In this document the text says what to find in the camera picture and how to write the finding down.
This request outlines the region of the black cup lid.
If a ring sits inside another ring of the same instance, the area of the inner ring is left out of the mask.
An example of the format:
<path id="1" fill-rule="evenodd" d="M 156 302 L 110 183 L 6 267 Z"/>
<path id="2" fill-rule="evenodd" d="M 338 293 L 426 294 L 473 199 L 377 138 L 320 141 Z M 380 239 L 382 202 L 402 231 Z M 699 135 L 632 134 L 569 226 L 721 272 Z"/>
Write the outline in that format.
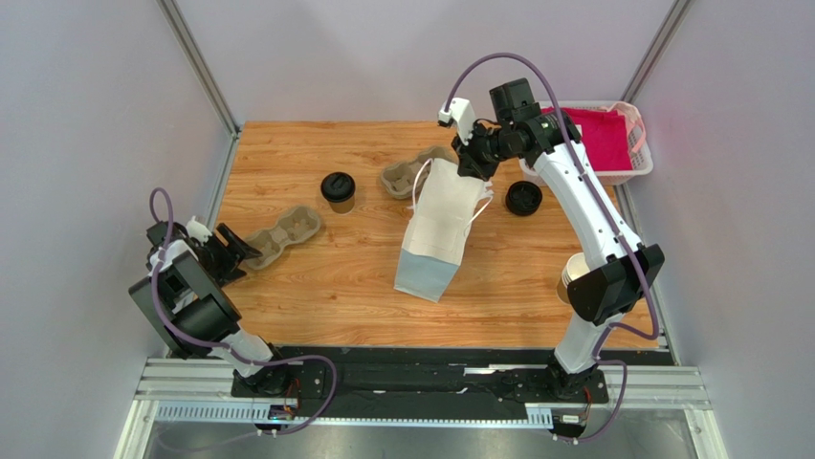
<path id="1" fill-rule="evenodd" d="M 322 179 L 320 192 L 322 197 L 329 203 L 343 203 L 354 197 L 356 182 L 346 172 L 332 172 Z"/>

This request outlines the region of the light blue paper bag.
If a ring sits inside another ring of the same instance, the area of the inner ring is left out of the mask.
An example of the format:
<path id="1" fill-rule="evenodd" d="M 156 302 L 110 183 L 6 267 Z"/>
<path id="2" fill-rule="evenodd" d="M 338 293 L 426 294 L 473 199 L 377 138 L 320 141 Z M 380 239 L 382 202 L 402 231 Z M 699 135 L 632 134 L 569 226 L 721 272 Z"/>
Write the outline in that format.
<path id="1" fill-rule="evenodd" d="M 474 221 L 494 199 L 493 184 L 459 175 L 444 159 L 425 161 L 419 172 L 427 177 L 411 194 L 394 289 L 437 303 L 461 266 Z"/>

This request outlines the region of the stack of black lids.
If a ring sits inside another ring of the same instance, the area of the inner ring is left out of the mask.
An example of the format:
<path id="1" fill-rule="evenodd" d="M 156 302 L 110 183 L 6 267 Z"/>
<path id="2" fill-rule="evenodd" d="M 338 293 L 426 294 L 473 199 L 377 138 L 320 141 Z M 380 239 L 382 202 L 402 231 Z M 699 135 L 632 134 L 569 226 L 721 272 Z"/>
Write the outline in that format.
<path id="1" fill-rule="evenodd" d="M 542 198 L 538 185 L 529 181 L 517 181 L 509 186 L 504 205 L 516 216 L 531 216 L 540 208 Z"/>

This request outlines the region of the stack of paper cups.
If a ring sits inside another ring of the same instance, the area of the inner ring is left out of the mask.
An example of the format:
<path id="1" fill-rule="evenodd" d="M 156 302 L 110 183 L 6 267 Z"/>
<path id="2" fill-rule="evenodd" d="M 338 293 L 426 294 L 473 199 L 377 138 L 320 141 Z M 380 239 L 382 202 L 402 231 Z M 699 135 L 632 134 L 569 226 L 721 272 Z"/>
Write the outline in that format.
<path id="1" fill-rule="evenodd" d="M 562 269 L 561 277 L 558 280 L 558 284 L 556 286 L 556 294 L 561 303 L 570 305 L 570 300 L 568 298 L 567 292 L 568 285 L 572 281 L 586 275 L 589 272 L 590 269 L 586 263 L 583 252 L 573 254 L 567 260 L 565 266 Z"/>

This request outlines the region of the single paper cup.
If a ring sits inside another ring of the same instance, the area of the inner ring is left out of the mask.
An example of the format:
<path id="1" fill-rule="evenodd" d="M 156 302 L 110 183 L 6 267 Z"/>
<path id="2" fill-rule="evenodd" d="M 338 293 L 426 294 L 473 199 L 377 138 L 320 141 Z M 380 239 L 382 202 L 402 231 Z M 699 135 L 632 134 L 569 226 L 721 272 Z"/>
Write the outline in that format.
<path id="1" fill-rule="evenodd" d="M 329 201 L 329 207 L 337 214 L 344 215 L 351 212 L 355 207 L 355 197 L 350 196 L 342 201 Z"/>

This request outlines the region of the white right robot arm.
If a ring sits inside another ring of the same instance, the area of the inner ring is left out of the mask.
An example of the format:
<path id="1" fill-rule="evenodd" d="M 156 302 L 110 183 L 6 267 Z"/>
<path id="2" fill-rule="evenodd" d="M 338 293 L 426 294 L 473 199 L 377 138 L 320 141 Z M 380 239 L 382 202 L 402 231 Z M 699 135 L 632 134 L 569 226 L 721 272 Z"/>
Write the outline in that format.
<path id="1" fill-rule="evenodd" d="M 448 98 L 438 122 L 454 126 L 452 147 L 459 174 L 490 179 L 503 162 L 521 159 L 534 170 L 561 205 L 581 244 L 588 272 L 566 284 L 572 317 L 547 363 L 544 386 L 567 400 L 588 384 L 600 362 L 598 354 L 614 328 L 650 287 L 665 255 L 645 245 L 626 224 L 603 189 L 572 119 L 558 105 L 544 110 L 525 78 L 490 92 L 495 127 L 485 127 L 463 98 Z"/>

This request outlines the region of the single cardboard cup carrier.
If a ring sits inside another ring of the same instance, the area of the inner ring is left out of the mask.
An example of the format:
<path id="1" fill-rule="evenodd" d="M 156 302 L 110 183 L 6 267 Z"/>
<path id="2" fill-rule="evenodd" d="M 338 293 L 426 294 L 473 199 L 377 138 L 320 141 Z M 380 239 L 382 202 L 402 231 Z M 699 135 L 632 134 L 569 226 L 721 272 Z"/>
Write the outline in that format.
<path id="1" fill-rule="evenodd" d="M 259 256 L 247 257 L 244 264 L 251 270 L 260 271 L 272 265 L 289 247 L 303 244 L 322 226 L 318 213 L 307 206 L 295 206 L 281 214 L 271 227 L 258 229 L 245 238 L 245 242 L 260 252 Z"/>

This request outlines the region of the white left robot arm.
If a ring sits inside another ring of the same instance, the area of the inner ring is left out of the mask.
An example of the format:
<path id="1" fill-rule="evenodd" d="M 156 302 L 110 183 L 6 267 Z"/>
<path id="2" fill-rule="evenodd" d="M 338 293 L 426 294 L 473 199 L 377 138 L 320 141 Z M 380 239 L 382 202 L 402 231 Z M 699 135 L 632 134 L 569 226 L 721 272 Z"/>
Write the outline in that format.
<path id="1" fill-rule="evenodd" d="M 217 232 L 195 220 L 187 225 L 153 224 L 146 237 L 152 245 L 148 274 L 128 294 L 148 322 L 177 356 L 216 357 L 234 366 L 236 377 L 250 385 L 268 380 L 275 369 L 270 345 L 239 324 L 240 314 L 223 288 L 246 276 L 239 268 L 261 252 L 226 225 Z"/>

